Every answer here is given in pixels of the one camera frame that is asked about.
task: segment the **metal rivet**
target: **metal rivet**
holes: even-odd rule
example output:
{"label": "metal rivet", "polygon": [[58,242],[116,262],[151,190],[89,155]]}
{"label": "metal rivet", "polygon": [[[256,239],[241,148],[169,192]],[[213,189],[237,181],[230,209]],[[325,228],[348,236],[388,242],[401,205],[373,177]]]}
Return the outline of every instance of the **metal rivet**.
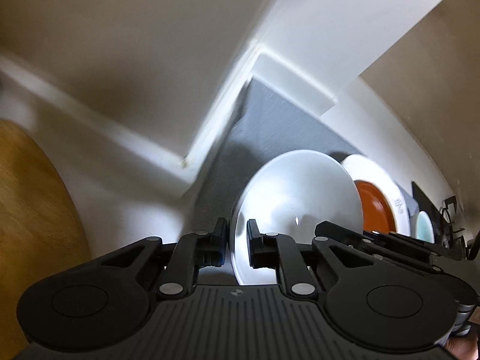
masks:
{"label": "metal rivet", "polygon": [[183,286],[178,283],[165,283],[159,289],[162,294],[177,295],[183,291]]}
{"label": "metal rivet", "polygon": [[297,295],[310,295],[315,292],[315,287],[308,283],[296,283],[292,285],[292,292]]}

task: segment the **white bowl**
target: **white bowl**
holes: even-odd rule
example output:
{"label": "white bowl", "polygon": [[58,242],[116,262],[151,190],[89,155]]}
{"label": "white bowl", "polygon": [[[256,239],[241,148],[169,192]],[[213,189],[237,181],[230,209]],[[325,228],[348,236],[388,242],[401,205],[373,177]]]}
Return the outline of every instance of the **white bowl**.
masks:
{"label": "white bowl", "polygon": [[253,269],[246,224],[260,233],[290,235],[310,244],[315,227],[330,221],[357,233],[363,229],[362,202],[355,183],[332,157],[311,150],[290,151],[265,164],[246,186],[230,226],[232,266],[241,285],[275,284],[275,271]]}

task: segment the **plate with orange center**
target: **plate with orange center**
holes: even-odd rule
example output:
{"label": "plate with orange center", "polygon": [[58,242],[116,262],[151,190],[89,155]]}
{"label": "plate with orange center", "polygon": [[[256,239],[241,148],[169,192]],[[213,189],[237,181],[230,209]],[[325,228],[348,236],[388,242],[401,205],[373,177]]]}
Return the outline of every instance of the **plate with orange center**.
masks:
{"label": "plate with orange center", "polygon": [[410,236],[407,205],[400,188],[377,163],[363,155],[348,156],[342,166],[352,177],[360,195],[363,229]]}

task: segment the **wooden surface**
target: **wooden surface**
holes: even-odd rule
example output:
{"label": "wooden surface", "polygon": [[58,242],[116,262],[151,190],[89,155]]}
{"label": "wooden surface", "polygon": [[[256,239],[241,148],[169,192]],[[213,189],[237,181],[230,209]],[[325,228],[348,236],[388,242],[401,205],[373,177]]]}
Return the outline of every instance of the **wooden surface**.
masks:
{"label": "wooden surface", "polygon": [[479,33],[480,0],[443,0],[361,76],[438,165],[473,235],[480,228]]}
{"label": "wooden surface", "polygon": [[75,206],[57,171],[14,123],[0,120],[0,359],[26,344],[16,320],[36,281],[90,259]]}

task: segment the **white plate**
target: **white plate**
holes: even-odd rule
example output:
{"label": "white plate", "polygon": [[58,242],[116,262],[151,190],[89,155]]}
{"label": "white plate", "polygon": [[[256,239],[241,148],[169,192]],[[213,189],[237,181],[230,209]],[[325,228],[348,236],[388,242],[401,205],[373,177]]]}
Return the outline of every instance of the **white plate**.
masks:
{"label": "white plate", "polygon": [[233,213],[230,248],[238,282],[275,284],[273,269],[250,266],[249,219],[257,221],[260,233],[288,234],[306,244],[323,221],[357,233],[363,228],[362,202],[353,180],[332,157],[311,150],[290,151],[265,164],[248,183]]}
{"label": "white plate", "polygon": [[410,236],[410,219],[407,204],[400,188],[398,188],[388,173],[376,162],[360,154],[349,155],[342,162],[342,165],[354,181],[366,181],[378,188],[385,196],[385,200],[392,210],[397,233]]}

